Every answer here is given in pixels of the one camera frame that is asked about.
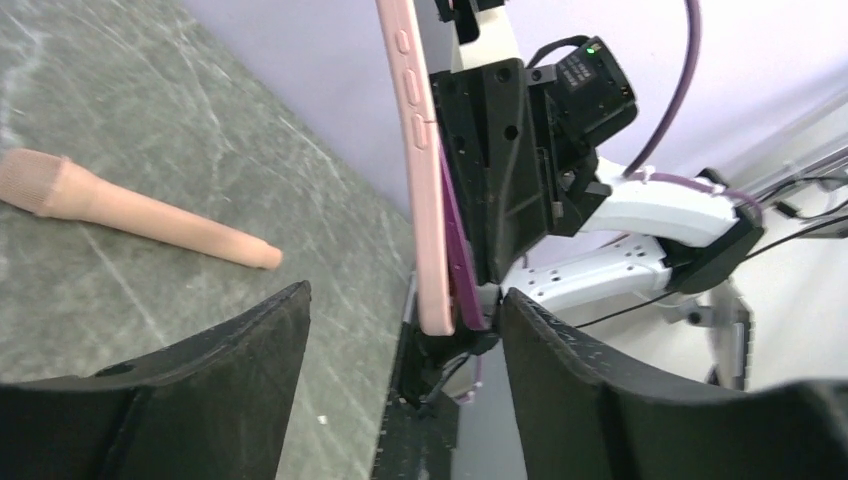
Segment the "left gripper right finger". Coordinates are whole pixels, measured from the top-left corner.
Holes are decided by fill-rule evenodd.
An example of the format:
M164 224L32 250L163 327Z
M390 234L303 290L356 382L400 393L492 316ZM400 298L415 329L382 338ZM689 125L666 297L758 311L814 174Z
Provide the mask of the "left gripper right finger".
M754 393L683 378L569 325L518 290L501 336L531 479L843 479L847 386Z

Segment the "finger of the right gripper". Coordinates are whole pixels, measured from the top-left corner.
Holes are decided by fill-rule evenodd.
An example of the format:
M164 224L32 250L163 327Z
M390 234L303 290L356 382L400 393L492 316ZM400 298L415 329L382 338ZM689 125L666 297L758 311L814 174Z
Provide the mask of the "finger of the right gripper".
M549 229L524 64L430 77L478 283L500 283Z

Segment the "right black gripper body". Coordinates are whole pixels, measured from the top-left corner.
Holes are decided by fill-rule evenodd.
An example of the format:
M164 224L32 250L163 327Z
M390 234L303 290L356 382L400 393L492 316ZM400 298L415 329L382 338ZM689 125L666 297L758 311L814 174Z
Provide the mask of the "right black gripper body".
M597 148L613 136L613 64L558 62L527 70L539 199L523 237L572 236L611 188L597 179Z

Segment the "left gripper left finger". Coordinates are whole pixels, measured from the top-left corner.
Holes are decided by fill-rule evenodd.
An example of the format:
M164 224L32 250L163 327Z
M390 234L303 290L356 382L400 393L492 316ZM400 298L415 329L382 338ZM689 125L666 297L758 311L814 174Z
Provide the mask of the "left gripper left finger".
M311 287L89 377L1 388L5 479L272 479L310 328Z

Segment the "pink phone case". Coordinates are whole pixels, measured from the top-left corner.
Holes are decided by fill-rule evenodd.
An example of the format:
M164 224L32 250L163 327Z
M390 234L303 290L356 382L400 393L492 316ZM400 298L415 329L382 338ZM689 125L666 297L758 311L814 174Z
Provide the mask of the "pink phone case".
M376 2L405 146L418 286L419 325L454 333L449 292L442 168L428 72L412 1Z

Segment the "purple black phone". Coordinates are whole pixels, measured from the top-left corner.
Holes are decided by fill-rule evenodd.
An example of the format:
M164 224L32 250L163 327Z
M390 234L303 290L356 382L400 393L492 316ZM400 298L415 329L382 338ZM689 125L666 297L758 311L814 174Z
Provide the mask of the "purple black phone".
M442 170L445 239L449 270L455 285L456 304L465 325L475 331L490 328L485 319L477 291L473 262L466 242L464 227L444 151L439 150Z

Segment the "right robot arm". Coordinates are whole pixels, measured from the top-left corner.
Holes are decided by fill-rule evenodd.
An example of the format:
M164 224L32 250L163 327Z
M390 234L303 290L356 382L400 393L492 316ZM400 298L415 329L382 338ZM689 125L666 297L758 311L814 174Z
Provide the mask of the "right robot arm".
M598 146L635 119L635 94L601 39L565 45L554 64L512 58L430 77L449 274L456 309L474 330L488 326L479 288L503 283L545 236L631 239L532 281L541 299L563 308L634 290L705 292L764 232L756 203L711 170L689 179L601 158Z

